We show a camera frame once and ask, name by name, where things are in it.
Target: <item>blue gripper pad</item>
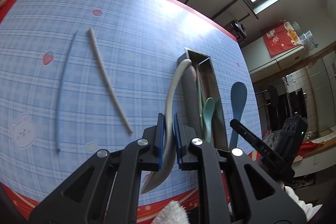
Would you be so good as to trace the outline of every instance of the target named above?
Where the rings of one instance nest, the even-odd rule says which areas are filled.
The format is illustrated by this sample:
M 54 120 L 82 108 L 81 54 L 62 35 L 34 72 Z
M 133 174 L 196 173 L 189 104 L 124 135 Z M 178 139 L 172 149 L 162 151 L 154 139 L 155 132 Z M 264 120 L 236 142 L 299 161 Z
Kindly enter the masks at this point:
M 179 122 L 177 120 L 177 113 L 174 115 L 174 136 L 175 136 L 175 145 L 176 145 L 176 154 L 177 154 L 177 163 L 179 168 L 182 168 L 182 145 L 181 145 L 181 136 L 179 130 Z
M 159 131 L 159 143 L 157 145 L 158 148 L 158 159 L 159 159 L 159 169 L 161 169 L 162 167 L 162 157 L 163 157 L 163 135 L 164 135 L 164 129 L 165 129 L 165 118 L 164 115 L 162 114 L 160 117 L 160 122 L 157 124 L 157 126 L 160 127 L 160 131 Z

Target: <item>white fluffy towel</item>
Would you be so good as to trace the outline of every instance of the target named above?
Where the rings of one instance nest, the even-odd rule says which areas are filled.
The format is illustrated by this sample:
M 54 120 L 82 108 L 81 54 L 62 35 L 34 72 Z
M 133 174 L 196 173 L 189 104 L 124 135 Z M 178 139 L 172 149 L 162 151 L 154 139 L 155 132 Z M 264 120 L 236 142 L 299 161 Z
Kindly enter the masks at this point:
M 177 201 L 171 201 L 154 218 L 152 224 L 189 224 L 187 212 Z

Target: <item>silver screw head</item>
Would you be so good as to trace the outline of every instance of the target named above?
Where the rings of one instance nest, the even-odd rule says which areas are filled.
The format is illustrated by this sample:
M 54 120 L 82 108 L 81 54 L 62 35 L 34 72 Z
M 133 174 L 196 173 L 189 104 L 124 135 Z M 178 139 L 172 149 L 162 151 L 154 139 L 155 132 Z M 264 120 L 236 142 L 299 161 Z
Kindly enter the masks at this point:
M 200 138 L 193 138 L 191 140 L 191 142 L 194 144 L 194 145 L 201 145 L 203 143 L 202 139 Z
M 108 155 L 108 153 L 105 149 L 101 149 L 97 152 L 97 156 L 99 158 L 105 158 L 107 155 Z
M 239 157 L 243 154 L 243 151 L 239 148 L 234 148 L 234 149 L 232 149 L 232 154 Z
M 146 139 L 139 139 L 139 140 L 137 141 L 137 143 L 138 143 L 138 145 L 140 145 L 140 146 L 145 146 L 145 145 L 148 145 L 148 140 L 146 140 Z

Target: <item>red poster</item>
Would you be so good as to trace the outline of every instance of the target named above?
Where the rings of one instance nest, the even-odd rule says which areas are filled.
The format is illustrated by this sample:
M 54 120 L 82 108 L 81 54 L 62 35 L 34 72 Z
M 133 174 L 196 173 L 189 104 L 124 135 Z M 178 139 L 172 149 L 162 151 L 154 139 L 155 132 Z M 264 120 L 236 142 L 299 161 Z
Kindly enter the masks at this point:
M 263 35 L 269 55 L 274 56 L 302 44 L 292 25 L 285 21 Z

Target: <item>red cloth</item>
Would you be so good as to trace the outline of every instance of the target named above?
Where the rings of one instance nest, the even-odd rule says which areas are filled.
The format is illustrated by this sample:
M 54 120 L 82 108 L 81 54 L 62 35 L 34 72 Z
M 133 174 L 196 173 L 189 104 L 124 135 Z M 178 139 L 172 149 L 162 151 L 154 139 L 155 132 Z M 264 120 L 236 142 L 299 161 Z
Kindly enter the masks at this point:
M 323 143 L 313 143 L 313 142 L 305 142 L 302 143 L 302 145 L 299 148 L 299 151 L 297 152 L 297 156 L 303 156 L 304 154 L 307 154 L 310 151 L 313 151 L 314 149 L 322 146 Z
M 290 23 L 285 21 L 278 27 L 263 34 L 262 37 L 264 38 L 269 55 L 274 56 L 298 46 L 298 35 L 292 29 Z
M 262 133 L 261 133 L 261 136 L 264 138 L 264 137 L 267 137 L 269 134 L 271 134 L 272 133 L 272 130 L 270 129 L 270 130 L 266 130 L 266 131 L 263 131 Z

